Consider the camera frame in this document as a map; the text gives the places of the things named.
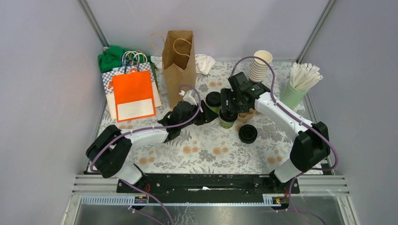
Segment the brown pulp cup carrier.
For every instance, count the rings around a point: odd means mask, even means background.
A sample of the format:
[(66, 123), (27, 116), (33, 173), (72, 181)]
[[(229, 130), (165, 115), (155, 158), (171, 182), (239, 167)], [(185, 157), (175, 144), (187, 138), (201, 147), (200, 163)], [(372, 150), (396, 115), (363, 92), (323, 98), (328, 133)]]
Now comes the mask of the brown pulp cup carrier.
[(250, 109), (249, 112), (239, 113), (238, 117), (237, 117), (237, 120), (241, 121), (241, 122), (248, 121), (248, 120), (252, 119), (255, 116), (256, 112), (257, 112), (256, 110)]

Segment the black cup lid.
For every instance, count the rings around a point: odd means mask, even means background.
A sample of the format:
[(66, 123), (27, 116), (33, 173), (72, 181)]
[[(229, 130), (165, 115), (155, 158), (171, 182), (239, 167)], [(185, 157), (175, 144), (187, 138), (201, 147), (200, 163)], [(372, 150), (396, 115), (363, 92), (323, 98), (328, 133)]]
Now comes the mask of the black cup lid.
[(208, 107), (217, 108), (221, 106), (221, 93), (217, 91), (209, 92), (206, 95), (205, 102)]
[(222, 121), (232, 123), (237, 120), (238, 114), (232, 111), (219, 112), (219, 117)]

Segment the green paper cup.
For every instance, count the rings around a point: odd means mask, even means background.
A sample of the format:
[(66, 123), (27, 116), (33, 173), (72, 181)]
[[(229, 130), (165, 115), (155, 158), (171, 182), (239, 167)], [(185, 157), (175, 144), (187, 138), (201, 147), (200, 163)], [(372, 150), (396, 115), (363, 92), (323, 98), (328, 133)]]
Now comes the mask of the green paper cup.
[(213, 107), (213, 106), (208, 106), (208, 108), (210, 109), (210, 110), (212, 110), (213, 112), (215, 112), (215, 113), (219, 113), (220, 112), (220, 106), (215, 106), (215, 107)]
[(224, 121), (222, 119), (219, 119), (220, 126), (224, 129), (230, 129), (233, 127), (235, 121)]

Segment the brown paper bag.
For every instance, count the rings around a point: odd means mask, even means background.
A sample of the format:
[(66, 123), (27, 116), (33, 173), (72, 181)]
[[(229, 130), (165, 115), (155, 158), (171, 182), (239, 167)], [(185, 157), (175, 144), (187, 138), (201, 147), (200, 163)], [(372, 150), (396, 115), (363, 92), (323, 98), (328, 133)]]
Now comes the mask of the brown paper bag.
[[(160, 35), (164, 43), (162, 50), (152, 41), (152, 36), (156, 34)], [(149, 43), (162, 56), (162, 73), (169, 107), (174, 108), (183, 99), (179, 95), (180, 90), (189, 90), (182, 85), (195, 87), (196, 84), (194, 33), (191, 30), (170, 30), (164, 38), (161, 33), (154, 32), (149, 36)]]

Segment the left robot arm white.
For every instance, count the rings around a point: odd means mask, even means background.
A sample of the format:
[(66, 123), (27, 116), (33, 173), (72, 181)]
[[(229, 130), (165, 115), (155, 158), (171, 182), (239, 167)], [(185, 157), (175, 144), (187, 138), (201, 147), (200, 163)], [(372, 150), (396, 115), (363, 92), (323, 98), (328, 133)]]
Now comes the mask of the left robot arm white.
[(86, 150), (86, 156), (103, 178), (116, 177), (127, 182), (133, 192), (139, 193), (144, 190), (146, 181), (138, 166), (127, 161), (131, 150), (172, 141), (183, 128), (191, 124), (201, 126), (217, 118), (218, 113), (211, 110), (205, 101), (200, 105), (180, 101), (158, 121), (158, 126), (125, 132), (115, 125), (106, 127)]

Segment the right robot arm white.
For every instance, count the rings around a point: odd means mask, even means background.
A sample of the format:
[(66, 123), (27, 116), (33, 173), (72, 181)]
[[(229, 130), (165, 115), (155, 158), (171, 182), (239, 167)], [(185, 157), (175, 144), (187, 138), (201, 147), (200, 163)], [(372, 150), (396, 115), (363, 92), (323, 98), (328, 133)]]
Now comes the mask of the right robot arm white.
[(254, 109), (271, 119), (293, 141), (289, 159), (272, 172), (274, 177), (269, 180), (269, 187), (273, 192), (283, 192), (289, 180), (311, 170), (330, 155), (329, 132), (324, 123), (313, 123), (299, 116), (277, 100), (270, 88), (249, 81), (242, 72), (228, 81), (230, 88), (220, 90), (220, 113), (245, 113)]

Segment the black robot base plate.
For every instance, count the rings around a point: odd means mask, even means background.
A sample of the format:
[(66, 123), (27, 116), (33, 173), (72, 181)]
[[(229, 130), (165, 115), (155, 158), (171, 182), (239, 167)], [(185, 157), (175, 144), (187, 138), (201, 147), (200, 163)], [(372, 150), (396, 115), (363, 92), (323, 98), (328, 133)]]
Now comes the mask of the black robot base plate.
[(280, 183), (269, 175), (258, 174), (166, 174), (147, 173), (134, 184), (157, 199), (209, 201), (232, 200), (244, 196), (299, 194), (298, 182)]

